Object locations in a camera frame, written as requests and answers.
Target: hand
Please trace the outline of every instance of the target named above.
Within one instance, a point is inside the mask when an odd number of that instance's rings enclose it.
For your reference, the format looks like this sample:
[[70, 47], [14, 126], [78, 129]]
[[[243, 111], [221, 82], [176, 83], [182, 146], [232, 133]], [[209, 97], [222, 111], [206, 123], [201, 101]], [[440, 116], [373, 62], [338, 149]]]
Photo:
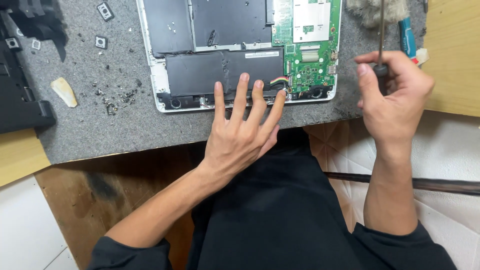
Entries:
[[225, 119], [222, 84], [215, 83], [215, 119], [207, 141], [205, 159], [200, 166], [207, 167], [223, 179], [224, 185], [276, 144], [280, 128], [277, 123], [282, 116], [286, 93], [283, 90], [278, 92], [268, 118], [260, 125], [267, 108], [263, 97], [264, 83], [260, 80], [253, 86], [253, 107], [248, 120], [243, 120], [249, 78], [247, 73], [240, 76], [230, 120]]
[[383, 61], [388, 65], [387, 91], [384, 97], [378, 80], [367, 63], [377, 62], [378, 52], [355, 58], [361, 92], [358, 107], [363, 110], [363, 120], [375, 139], [377, 148], [408, 146], [417, 130], [425, 102], [430, 96], [434, 80], [425, 74], [400, 51], [385, 51]]

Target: white plastic scraper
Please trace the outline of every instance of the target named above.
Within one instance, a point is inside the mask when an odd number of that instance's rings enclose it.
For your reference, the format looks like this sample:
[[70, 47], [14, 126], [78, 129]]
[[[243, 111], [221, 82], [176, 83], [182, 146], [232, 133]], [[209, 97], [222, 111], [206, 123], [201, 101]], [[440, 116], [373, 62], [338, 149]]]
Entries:
[[75, 99], [73, 90], [63, 77], [51, 82], [50, 87], [67, 103], [68, 107], [75, 108], [77, 106], [77, 99]]

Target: fuzzy brush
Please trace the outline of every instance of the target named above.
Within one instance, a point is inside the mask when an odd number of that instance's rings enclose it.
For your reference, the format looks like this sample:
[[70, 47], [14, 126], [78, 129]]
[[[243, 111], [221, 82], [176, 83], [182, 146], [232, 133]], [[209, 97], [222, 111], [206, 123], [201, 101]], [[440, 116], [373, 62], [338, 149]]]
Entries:
[[[380, 25], [381, 0], [347, 0], [347, 8], [361, 16], [362, 25], [374, 28]], [[385, 24], [396, 24], [408, 17], [406, 0], [385, 0]]]

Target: gray felt surface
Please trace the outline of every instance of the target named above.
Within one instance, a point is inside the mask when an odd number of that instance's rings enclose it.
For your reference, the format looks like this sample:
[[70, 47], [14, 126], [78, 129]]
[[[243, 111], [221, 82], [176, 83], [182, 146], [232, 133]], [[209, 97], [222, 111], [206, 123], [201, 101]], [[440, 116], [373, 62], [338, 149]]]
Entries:
[[[420, 0], [408, 1], [412, 28], [420, 48], [426, 15]], [[109, 22], [104, 22], [96, 9], [99, 1], [59, 2], [69, 37], [65, 62], [60, 61], [52, 41], [42, 41], [41, 50], [37, 51], [31, 48], [31, 39], [20, 37], [24, 51], [19, 55], [36, 97], [49, 100], [55, 112], [57, 124], [37, 132], [52, 164], [208, 138], [213, 111], [163, 114], [156, 109], [135, 0], [109, 1], [115, 14]], [[359, 92], [353, 58], [377, 50], [379, 36], [377, 31], [361, 27], [359, 18], [345, 9], [342, 12], [336, 97], [326, 103], [286, 106], [280, 121], [282, 128], [361, 116], [356, 107]], [[109, 38], [108, 50], [94, 46], [95, 35]], [[385, 39], [385, 49], [400, 48], [397, 25], [389, 26]], [[50, 88], [50, 82], [59, 77], [64, 77], [74, 90], [78, 101], [76, 108], [67, 107]], [[143, 85], [137, 87], [135, 79]], [[101, 97], [94, 95], [93, 82], [106, 93], [104, 97], [115, 100], [118, 94], [137, 88], [136, 102], [125, 108], [122, 108], [124, 103], [116, 102], [120, 105], [117, 115], [108, 116]]]

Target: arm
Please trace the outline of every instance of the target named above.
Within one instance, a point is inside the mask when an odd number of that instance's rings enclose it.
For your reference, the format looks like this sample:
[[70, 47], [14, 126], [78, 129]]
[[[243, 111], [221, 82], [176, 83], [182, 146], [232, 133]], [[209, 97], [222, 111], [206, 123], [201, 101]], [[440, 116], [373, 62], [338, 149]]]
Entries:
[[260, 126], [267, 104], [263, 98], [263, 82], [255, 82], [253, 107], [248, 120], [244, 121], [248, 81], [249, 75], [242, 74], [230, 120], [225, 119], [222, 85], [215, 84], [215, 119], [205, 159], [113, 226], [106, 236], [131, 247], [156, 245], [178, 218], [223, 188], [275, 145], [286, 93], [279, 91], [267, 120]]
[[383, 233], [406, 235], [418, 225], [412, 187], [412, 139], [434, 81], [402, 52], [387, 51], [389, 66], [383, 97], [372, 68], [378, 52], [359, 56], [358, 66], [364, 122], [375, 139], [377, 157], [363, 210], [365, 226]]

